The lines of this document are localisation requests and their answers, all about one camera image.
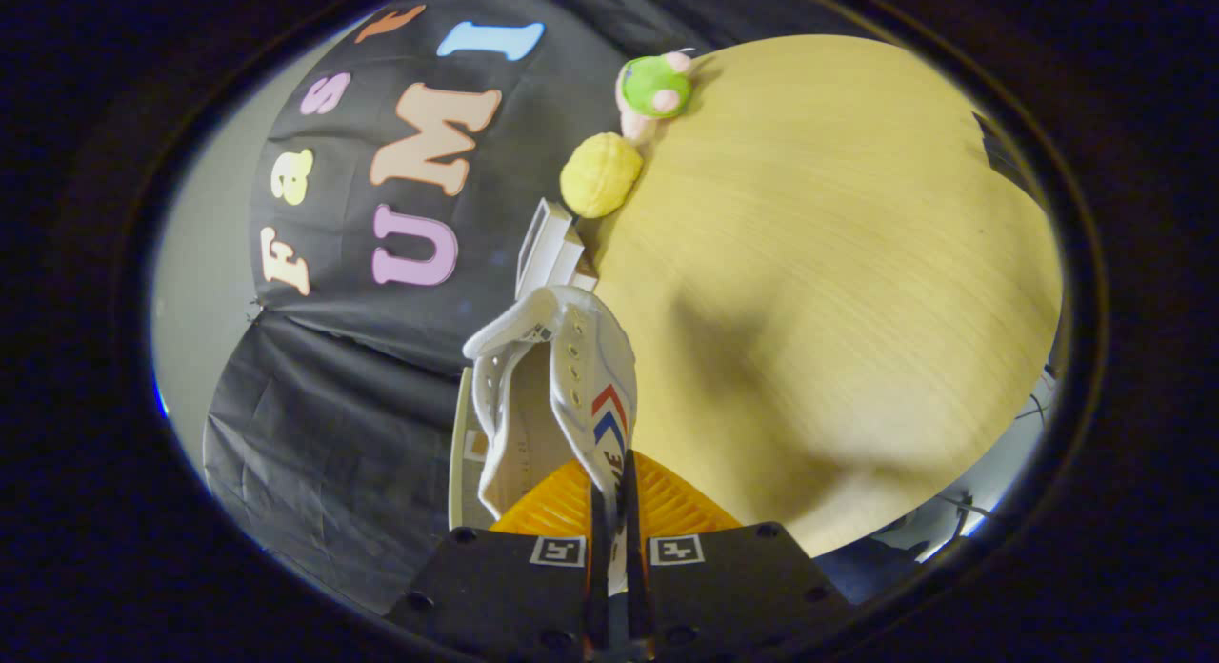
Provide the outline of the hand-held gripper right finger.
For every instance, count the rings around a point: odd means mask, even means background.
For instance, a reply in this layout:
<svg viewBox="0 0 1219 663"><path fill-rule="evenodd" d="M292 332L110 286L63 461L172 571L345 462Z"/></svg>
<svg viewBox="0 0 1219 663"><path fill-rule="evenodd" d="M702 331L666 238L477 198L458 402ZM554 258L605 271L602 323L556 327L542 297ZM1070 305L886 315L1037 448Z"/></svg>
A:
<svg viewBox="0 0 1219 663"><path fill-rule="evenodd" d="M775 520L744 525L674 472L628 455L627 628L646 662L783 662L853 607Z"/></svg>

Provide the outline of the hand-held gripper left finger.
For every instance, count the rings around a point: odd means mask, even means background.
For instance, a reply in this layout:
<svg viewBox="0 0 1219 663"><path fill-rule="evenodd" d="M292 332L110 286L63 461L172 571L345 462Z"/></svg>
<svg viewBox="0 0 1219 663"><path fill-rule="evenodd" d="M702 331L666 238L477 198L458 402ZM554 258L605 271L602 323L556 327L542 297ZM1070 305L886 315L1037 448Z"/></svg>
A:
<svg viewBox="0 0 1219 663"><path fill-rule="evenodd" d="M453 528L388 622L484 662L591 662L610 645L605 509L570 459L491 528Z"/></svg>

